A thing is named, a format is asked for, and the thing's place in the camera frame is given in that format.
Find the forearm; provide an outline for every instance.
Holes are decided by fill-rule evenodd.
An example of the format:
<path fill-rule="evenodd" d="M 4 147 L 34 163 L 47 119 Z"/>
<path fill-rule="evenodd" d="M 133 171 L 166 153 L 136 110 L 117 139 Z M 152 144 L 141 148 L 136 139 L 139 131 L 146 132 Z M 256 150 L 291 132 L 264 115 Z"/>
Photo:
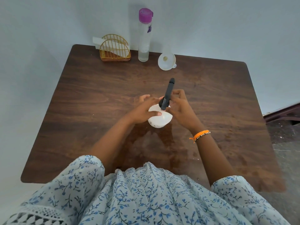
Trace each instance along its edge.
<path fill-rule="evenodd" d="M 90 154 L 101 160 L 105 169 L 110 169 L 122 140 L 133 125 L 126 117 L 122 117 L 107 133 L 94 144 Z"/>
<path fill-rule="evenodd" d="M 203 130 L 206 130 L 206 128 L 201 122 L 199 122 L 197 127 L 190 131 L 194 136 Z M 206 134 L 198 138 L 196 143 L 210 185 L 221 178 L 236 175 L 232 166 L 219 149 L 211 134 Z"/>

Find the person's right hand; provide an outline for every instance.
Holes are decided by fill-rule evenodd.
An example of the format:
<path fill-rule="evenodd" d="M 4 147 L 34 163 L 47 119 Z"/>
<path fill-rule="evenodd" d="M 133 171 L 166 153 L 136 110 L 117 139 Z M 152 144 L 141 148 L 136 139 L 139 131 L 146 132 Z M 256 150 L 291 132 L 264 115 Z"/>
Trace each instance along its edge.
<path fill-rule="evenodd" d="M 183 89 L 173 90 L 170 100 L 178 105 L 178 110 L 167 107 L 166 112 L 172 114 L 173 117 L 175 117 L 177 121 L 193 135 L 200 132 L 203 125 L 189 105 L 185 96 L 185 91 Z"/>

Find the table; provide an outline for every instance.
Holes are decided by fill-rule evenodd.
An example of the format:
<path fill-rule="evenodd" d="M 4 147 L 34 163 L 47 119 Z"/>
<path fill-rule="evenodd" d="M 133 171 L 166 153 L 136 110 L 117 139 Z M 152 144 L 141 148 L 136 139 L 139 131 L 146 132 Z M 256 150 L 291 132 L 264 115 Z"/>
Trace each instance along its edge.
<path fill-rule="evenodd" d="M 143 94 L 164 95 L 171 77 L 229 162 L 258 191 L 284 191 L 285 184 L 271 145 L 247 66 L 244 62 L 176 55 L 177 67 L 157 65 L 159 53 L 142 63 L 137 51 L 129 62 L 100 60 L 94 46 L 74 45 L 21 176 L 26 183 L 46 183 L 133 108 Z M 147 122 L 125 139 L 111 170 L 145 162 L 186 174 L 209 188 L 190 133 L 173 119 L 162 129 Z"/>

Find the bottle label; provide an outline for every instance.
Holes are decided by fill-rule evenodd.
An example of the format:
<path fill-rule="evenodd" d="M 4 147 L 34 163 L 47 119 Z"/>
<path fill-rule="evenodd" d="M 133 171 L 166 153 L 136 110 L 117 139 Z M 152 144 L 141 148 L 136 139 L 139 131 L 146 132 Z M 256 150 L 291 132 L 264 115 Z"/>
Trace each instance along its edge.
<path fill-rule="evenodd" d="M 148 27 L 147 33 L 151 32 L 151 30 L 152 30 L 152 25 L 150 25 L 150 26 Z"/>

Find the white and blue floral shirt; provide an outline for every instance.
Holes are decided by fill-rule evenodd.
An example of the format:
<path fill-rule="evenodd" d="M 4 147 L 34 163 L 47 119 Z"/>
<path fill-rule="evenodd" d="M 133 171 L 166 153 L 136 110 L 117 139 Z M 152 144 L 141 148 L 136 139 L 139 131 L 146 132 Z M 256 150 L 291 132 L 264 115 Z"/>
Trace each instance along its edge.
<path fill-rule="evenodd" d="M 289 224 L 241 176 L 212 190 L 148 162 L 104 177 L 101 161 L 81 156 L 21 204 L 5 224 Z"/>

